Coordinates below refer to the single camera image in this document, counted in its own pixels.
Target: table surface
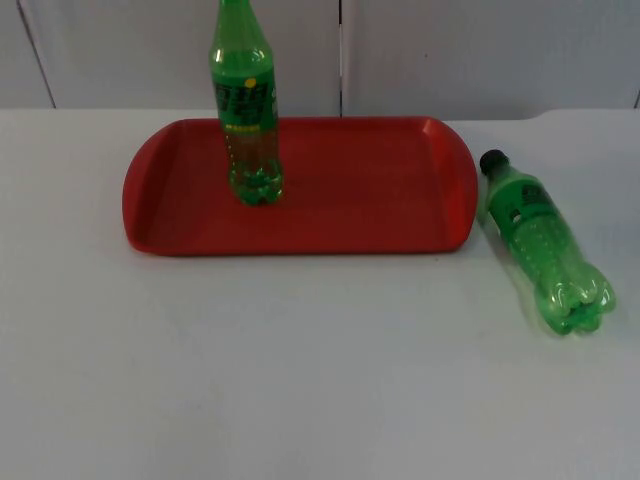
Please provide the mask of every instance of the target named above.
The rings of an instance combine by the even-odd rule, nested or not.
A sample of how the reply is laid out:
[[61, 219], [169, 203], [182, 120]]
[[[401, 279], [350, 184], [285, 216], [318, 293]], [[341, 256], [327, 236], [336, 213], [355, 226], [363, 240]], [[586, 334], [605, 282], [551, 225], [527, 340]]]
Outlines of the table surface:
[[0, 112], [2, 478], [640, 478], [640, 112], [451, 122], [542, 178], [616, 288], [565, 339], [477, 225], [454, 255], [133, 252], [132, 156], [207, 114]]

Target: upright bottle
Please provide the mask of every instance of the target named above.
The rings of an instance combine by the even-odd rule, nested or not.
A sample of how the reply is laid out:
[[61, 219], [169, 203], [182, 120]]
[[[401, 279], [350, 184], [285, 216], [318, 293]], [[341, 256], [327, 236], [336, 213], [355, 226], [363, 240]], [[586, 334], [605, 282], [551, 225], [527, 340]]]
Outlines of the upright bottle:
[[503, 241], [535, 285], [538, 310], [558, 334], [593, 332], [615, 308], [607, 279], [580, 252], [540, 181], [518, 172], [499, 150], [480, 161], [487, 207]]
[[249, 0], [220, 0], [209, 63], [229, 157], [229, 182], [248, 205], [282, 195], [273, 53]]

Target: bottle cap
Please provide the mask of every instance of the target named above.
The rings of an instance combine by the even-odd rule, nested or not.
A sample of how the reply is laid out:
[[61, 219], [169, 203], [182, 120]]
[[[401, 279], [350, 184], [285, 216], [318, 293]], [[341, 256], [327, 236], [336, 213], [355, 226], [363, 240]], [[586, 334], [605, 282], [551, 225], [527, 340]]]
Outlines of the bottle cap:
[[492, 170], [509, 165], [509, 157], [501, 150], [489, 150], [480, 159], [480, 171], [483, 175], [489, 175]]

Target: green label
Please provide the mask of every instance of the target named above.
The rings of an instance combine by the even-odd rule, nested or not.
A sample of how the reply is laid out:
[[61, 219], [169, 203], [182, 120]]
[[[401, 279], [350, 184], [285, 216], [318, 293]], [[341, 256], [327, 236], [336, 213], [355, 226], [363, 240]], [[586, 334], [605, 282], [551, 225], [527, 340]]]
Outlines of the green label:
[[258, 133], [276, 126], [278, 104], [273, 69], [255, 77], [213, 74], [213, 85], [225, 132]]
[[489, 212], [507, 243], [513, 240], [518, 227], [528, 220], [542, 215], [558, 215], [544, 187], [530, 179], [516, 180], [502, 187], [493, 196]]

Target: red tray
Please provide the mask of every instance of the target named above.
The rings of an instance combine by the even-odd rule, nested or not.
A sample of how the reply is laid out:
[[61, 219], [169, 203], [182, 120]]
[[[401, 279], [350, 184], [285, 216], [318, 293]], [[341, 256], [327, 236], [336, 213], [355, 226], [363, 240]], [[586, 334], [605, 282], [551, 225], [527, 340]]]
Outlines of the red tray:
[[285, 193], [247, 207], [227, 184], [217, 120], [182, 120], [133, 159], [123, 193], [131, 245], [167, 256], [435, 253], [469, 236], [473, 159], [430, 118], [282, 119]]

